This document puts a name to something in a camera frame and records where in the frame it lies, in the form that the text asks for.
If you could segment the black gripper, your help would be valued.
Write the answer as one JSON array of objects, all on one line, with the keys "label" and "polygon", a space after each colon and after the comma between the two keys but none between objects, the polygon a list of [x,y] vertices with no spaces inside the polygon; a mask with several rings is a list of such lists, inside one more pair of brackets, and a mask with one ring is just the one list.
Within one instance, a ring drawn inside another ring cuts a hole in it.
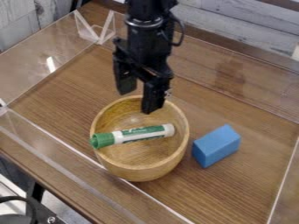
[{"label": "black gripper", "polygon": [[173,21],[125,18],[127,37],[115,38],[113,74],[116,90],[125,95],[136,90],[136,80],[144,83],[141,112],[149,115],[164,106],[173,77],[167,58],[172,52]]}]

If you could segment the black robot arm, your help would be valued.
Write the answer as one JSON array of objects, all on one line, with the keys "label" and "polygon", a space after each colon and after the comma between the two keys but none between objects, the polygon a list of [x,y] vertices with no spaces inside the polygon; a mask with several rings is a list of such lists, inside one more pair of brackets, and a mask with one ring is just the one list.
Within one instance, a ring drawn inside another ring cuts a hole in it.
[{"label": "black robot arm", "polygon": [[127,38],[113,39],[113,74],[117,92],[124,95],[144,83],[141,112],[164,106],[173,71],[167,64],[172,47],[180,46],[184,25],[173,15],[177,0],[125,0]]}]

